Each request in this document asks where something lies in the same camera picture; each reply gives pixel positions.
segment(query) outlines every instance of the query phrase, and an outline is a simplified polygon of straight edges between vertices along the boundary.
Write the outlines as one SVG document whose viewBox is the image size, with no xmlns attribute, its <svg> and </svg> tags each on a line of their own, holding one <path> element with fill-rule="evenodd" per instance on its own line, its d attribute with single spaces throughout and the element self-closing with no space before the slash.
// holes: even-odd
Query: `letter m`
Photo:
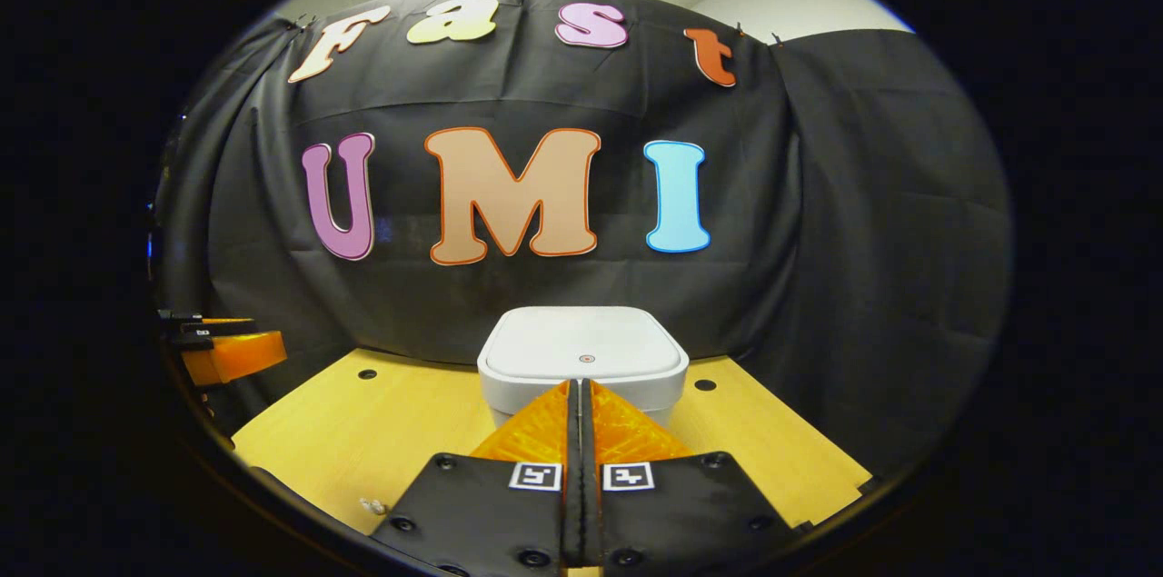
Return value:
<svg viewBox="0 0 1163 577">
<path fill-rule="evenodd" d="M 590 159 L 600 148 L 601 140 L 590 130 L 550 130 L 518 178 L 480 127 L 429 135 L 424 150 L 440 159 L 441 180 L 441 238 L 433 245 L 433 262 L 455 266 L 485 258 L 488 250 L 473 234 L 473 212 L 506 257 L 516 254 L 538 208 L 541 229 L 529 242 L 534 254 L 593 250 L 598 237 L 590 231 Z"/>
</svg>

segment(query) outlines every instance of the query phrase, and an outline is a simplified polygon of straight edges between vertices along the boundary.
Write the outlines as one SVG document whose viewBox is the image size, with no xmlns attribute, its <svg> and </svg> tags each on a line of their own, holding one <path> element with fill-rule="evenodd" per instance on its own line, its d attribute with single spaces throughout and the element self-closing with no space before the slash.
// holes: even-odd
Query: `yellow wooden surface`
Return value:
<svg viewBox="0 0 1163 577">
<path fill-rule="evenodd" d="M 368 369 L 377 376 L 361 379 Z M 698 391 L 698 379 L 718 387 Z M 730 453 L 793 527 L 840 511 L 870 477 L 726 357 L 691 362 L 669 427 L 695 453 Z M 469 454 L 493 429 L 475 366 L 354 350 L 250 420 L 234 442 L 243 462 L 370 534 L 384 518 L 359 498 L 391 507 L 433 454 Z"/>
</svg>

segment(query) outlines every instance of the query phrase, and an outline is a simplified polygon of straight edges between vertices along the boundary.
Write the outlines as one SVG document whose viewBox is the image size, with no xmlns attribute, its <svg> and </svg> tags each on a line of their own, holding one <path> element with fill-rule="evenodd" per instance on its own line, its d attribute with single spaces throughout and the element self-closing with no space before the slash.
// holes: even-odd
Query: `white lid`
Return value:
<svg viewBox="0 0 1163 577">
<path fill-rule="evenodd" d="M 507 312 L 481 354 L 499 376 L 619 378 L 666 373 L 684 352 L 633 307 L 522 307 Z"/>
</svg>

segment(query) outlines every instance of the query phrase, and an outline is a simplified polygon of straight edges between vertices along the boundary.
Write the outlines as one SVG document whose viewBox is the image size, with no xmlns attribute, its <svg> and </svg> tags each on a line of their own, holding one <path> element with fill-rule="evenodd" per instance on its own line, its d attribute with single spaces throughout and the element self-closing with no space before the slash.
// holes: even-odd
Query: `white wall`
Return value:
<svg viewBox="0 0 1163 577">
<path fill-rule="evenodd" d="M 875 0 L 704 0 L 691 9 L 735 27 L 757 40 L 780 40 L 839 30 L 913 31 Z"/>
</svg>

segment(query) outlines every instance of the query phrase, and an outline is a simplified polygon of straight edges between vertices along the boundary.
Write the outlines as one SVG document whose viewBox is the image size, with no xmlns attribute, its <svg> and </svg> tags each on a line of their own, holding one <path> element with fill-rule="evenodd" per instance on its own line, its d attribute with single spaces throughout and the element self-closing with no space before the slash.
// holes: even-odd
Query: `white box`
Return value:
<svg viewBox="0 0 1163 577">
<path fill-rule="evenodd" d="M 590 378 L 666 425 L 690 358 L 633 307 L 521 307 L 497 321 L 477 358 L 498 427 L 564 379 Z"/>
</svg>

